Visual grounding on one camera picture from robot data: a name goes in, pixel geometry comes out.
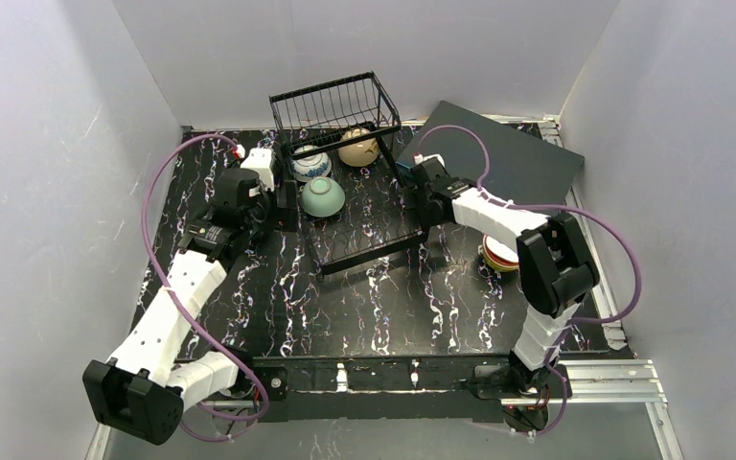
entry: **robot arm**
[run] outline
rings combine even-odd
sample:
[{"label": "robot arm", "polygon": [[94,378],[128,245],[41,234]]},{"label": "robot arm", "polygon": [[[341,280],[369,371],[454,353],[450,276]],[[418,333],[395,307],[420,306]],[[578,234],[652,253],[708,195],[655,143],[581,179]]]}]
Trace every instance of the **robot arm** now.
[{"label": "robot arm", "polygon": [[190,325],[168,290],[198,317],[233,262],[275,224],[275,158],[253,149],[240,168],[227,169],[203,216],[186,228],[168,274],[145,314],[106,362],[92,360],[83,384],[98,422],[155,445],[167,441],[182,413],[232,387],[238,366],[218,352],[173,370]]},{"label": "robot arm", "polygon": [[[579,223],[567,213],[549,217],[492,204],[471,181],[450,176],[439,155],[419,156],[415,161],[411,173],[425,225],[466,225],[517,252],[529,307],[502,384],[515,393],[542,388],[548,379],[546,355],[599,283],[599,271]],[[559,350],[551,353],[549,361],[556,359]]]}]

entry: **beige bowl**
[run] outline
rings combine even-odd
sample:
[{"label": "beige bowl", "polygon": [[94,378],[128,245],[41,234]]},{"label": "beige bowl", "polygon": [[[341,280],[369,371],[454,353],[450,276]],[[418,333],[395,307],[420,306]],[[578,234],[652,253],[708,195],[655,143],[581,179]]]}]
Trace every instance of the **beige bowl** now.
[{"label": "beige bowl", "polygon": [[[371,131],[363,127],[352,129],[343,134],[342,140],[354,139],[369,132]],[[377,144],[376,139],[371,139],[341,147],[337,150],[337,153],[340,155],[340,160],[346,165],[361,168],[370,165],[380,156],[380,146]]]}]

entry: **wire basket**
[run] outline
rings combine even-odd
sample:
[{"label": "wire basket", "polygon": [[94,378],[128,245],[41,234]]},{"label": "wire basket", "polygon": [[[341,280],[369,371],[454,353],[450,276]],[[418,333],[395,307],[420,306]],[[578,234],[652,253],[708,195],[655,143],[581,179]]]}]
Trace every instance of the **wire basket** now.
[{"label": "wire basket", "polygon": [[[377,139],[402,128],[399,112],[374,72],[329,81],[269,98],[280,133],[284,156],[306,158],[317,153]],[[346,132],[362,127],[368,134],[342,140]],[[291,139],[290,131],[315,130],[312,136]],[[303,146],[316,146],[295,153]]]},{"label": "wire basket", "polygon": [[[300,231],[321,275],[426,241],[413,190],[406,187],[393,157],[393,136],[402,128],[399,112],[373,72],[272,96],[269,101],[286,161],[328,153],[331,177],[346,195],[343,209],[329,218],[312,218],[301,211]],[[343,140],[343,134],[355,128],[369,132]],[[347,166],[335,152],[370,139],[376,139],[381,157],[366,167]],[[295,153],[304,146],[316,149]]]}]

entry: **floor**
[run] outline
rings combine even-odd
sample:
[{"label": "floor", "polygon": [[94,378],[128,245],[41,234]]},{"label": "floor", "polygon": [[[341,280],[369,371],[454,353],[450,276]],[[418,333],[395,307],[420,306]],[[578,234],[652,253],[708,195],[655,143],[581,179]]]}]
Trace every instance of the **floor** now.
[{"label": "floor", "polygon": [[[540,137],[536,124],[510,126]],[[402,128],[394,152],[402,151],[416,129]],[[248,149],[273,147],[276,138],[275,130],[225,134]],[[229,148],[205,141],[176,163],[154,243],[163,265],[170,262],[190,213],[212,195],[215,174],[229,158]],[[381,173],[377,164],[361,173]],[[355,198],[350,205],[364,203]],[[386,231],[378,221],[355,238]],[[520,334],[526,301],[518,274],[489,269],[478,255],[480,243],[478,232],[444,225],[430,231],[428,244],[320,280],[301,234],[276,233],[240,257],[234,270],[238,275],[217,290],[199,321],[222,342],[256,357],[506,354]],[[135,319],[158,288],[149,270]],[[593,302],[587,301],[578,314],[595,316]],[[597,326],[574,329],[563,347],[608,349]],[[203,340],[189,335],[180,357],[195,359],[207,351]]]},{"label": "floor", "polygon": [[[205,435],[214,427],[206,414],[185,420]],[[660,459],[644,404],[572,404],[563,421],[534,444],[501,432],[501,425],[466,420],[315,420],[259,424],[233,444],[208,444],[181,430],[162,447],[114,431],[104,458],[281,459]]]}]

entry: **white robot arm segment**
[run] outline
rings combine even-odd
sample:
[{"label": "white robot arm segment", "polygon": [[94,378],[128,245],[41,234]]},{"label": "white robot arm segment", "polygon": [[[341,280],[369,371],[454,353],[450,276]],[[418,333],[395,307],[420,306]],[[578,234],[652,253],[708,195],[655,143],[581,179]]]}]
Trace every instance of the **white robot arm segment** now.
[{"label": "white robot arm segment", "polygon": [[239,367],[227,356],[210,352],[173,371],[167,386],[182,389],[182,401],[187,410],[219,390],[235,385],[238,373]]},{"label": "white robot arm segment", "polygon": [[534,230],[546,223],[548,216],[529,211],[516,211],[492,204],[472,187],[452,201],[455,223],[474,228],[505,244],[518,253],[517,238],[525,230]]},{"label": "white robot arm segment", "polygon": [[[209,263],[206,255],[186,251],[176,253],[168,279],[173,292],[196,318],[226,276],[218,261]],[[115,366],[134,375],[146,369],[150,381],[165,386],[189,330],[190,324],[179,314],[169,293],[161,288],[109,360],[116,359]]]}]

